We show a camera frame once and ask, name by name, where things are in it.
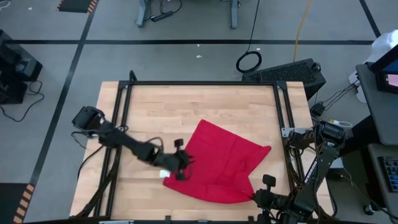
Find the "desk leg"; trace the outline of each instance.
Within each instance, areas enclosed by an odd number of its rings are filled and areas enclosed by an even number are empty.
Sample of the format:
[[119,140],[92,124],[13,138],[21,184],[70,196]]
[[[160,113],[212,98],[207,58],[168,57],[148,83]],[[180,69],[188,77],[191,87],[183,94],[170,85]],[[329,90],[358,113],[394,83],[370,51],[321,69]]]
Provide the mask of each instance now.
[[144,26],[144,20],[145,20],[145,14],[147,12],[147,6],[150,0],[139,0],[139,14],[137,18],[137,26],[138,27],[143,27]]
[[231,28],[238,28],[238,0],[231,1]]
[[340,150],[340,157],[355,150],[367,148],[368,144],[380,142],[379,134],[371,115],[363,119],[351,130],[353,131],[353,137],[347,139],[344,148]]

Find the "red cloth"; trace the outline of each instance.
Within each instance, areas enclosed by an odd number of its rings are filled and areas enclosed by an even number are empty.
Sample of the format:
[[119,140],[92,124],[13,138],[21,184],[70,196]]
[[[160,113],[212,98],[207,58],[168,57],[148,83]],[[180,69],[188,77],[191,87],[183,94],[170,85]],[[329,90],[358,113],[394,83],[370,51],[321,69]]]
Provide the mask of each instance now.
[[271,150],[201,120],[185,148],[193,164],[186,181],[172,174],[163,184],[182,194],[218,203],[247,202],[254,193],[249,174]]

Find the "yellow cable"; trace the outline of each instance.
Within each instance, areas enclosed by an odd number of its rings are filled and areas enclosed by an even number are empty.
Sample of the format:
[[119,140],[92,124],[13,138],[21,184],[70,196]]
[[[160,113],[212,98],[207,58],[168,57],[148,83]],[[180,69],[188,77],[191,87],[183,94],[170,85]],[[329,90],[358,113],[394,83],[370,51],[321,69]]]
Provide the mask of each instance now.
[[307,12],[308,12],[308,9],[310,8],[310,6],[311,6],[311,0],[308,0],[307,8],[305,9],[303,18],[302,18],[301,23],[300,23],[300,27],[298,28],[298,31],[297,31],[296,43],[295,43],[295,45],[294,45],[294,57],[293,57],[293,62],[296,61],[297,44],[299,43],[299,37],[300,37],[301,29],[303,28],[304,21],[305,21],[305,17],[307,16]]

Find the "black keyboard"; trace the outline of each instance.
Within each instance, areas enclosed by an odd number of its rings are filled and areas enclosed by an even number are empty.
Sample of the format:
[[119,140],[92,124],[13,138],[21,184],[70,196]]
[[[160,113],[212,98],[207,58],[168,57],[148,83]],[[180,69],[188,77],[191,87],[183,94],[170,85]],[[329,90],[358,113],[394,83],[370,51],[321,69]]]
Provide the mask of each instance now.
[[316,71],[305,62],[292,63],[288,66],[270,68],[258,73],[254,72],[250,80],[258,82],[261,75],[263,81],[301,81],[306,84],[316,80]]
[[391,192],[398,192],[398,157],[379,157],[387,186]]

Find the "wooden table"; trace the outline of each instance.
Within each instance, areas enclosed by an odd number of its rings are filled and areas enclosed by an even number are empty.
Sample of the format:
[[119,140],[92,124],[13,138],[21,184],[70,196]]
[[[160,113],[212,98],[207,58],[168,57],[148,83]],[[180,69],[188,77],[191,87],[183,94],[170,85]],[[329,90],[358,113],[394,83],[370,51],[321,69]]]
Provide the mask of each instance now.
[[[310,128],[312,121],[302,83],[287,83],[294,122],[298,128]],[[97,108],[111,120],[117,92],[117,82],[103,82]],[[283,94],[279,93],[282,107]],[[254,143],[271,146],[271,152],[251,173],[254,190],[264,188],[263,174],[276,177],[276,194],[289,194],[288,177],[271,86],[133,86],[127,118],[132,137],[145,141],[160,136],[165,151],[174,152],[174,140],[183,138],[187,143],[198,122],[205,119]],[[121,120],[123,106],[119,112]],[[287,116],[283,111],[285,124]],[[90,140],[85,158],[100,145]],[[89,201],[98,187],[105,150],[91,158],[81,171],[77,184],[71,215],[77,214]],[[309,169],[315,153],[304,151],[304,171]],[[162,185],[159,168],[138,161],[123,149],[112,219],[164,220],[171,215],[173,220],[247,220],[257,217],[260,210],[254,202],[225,205],[204,202]],[[104,194],[101,214],[104,214],[108,193]],[[318,201],[323,209],[332,214],[326,181],[318,190]]]

